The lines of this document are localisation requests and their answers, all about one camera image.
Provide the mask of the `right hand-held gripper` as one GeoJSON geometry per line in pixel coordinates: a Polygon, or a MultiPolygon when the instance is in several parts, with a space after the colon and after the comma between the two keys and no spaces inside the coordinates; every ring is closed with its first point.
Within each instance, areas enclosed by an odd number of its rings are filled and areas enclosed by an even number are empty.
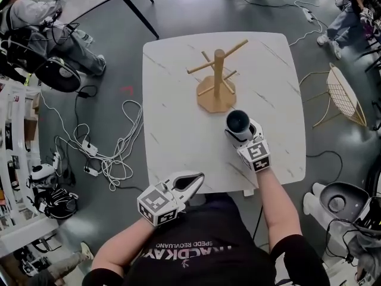
{"type": "Polygon", "coordinates": [[[225,129],[224,132],[231,144],[236,148],[242,162],[251,171],[258,173],[271,166],[270,150],[264,137],[262,127],[255,120],[250,119],[248,131],[249,134],[243,140],[225,129]]]}

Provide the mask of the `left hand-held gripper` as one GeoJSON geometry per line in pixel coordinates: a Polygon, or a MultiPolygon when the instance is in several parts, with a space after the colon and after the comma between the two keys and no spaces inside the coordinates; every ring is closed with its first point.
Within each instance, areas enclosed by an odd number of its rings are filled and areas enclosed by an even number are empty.
{"type": "Polygon", "coordinates": [[[153,226],[160,226],[177,218],[204,183],[202,172],[181,171],[171,179],[150,185],[137,198],[138,212],[153,226]]]}

